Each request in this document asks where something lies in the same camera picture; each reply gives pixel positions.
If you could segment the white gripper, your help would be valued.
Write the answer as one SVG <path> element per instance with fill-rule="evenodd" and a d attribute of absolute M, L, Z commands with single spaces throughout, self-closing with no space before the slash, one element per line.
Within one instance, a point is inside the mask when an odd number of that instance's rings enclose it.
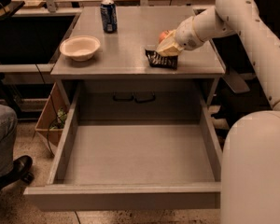
<path fill-rule="evenodd" d="M 166 37 L 156 48 L 160 56 L 178 56 L 184 49 L 195 50 L 204 42 L 198 37 L 194 29 L 194 16 L 182 21 L 176 30 L 167 31 Z"/>

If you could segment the white robot base body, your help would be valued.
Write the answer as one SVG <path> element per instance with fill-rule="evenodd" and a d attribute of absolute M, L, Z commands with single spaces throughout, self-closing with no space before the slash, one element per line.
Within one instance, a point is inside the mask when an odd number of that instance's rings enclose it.
<path fill-rule="evenodd" d="M 234 123 L 223 148 L 221 224 L 280 224 L 280 111 Z"/>

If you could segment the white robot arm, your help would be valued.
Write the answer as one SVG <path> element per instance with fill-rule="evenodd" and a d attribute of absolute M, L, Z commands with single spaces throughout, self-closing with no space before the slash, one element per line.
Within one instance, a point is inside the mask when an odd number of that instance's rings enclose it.
<path fill-rule="evenodd" d="M 261 20 L 254 0 L 216 0 L 169 32 L 156 52 L 176 56 L 228 35 L 238 35 L 272 110 L 280 111 L 280 39 Z"/>

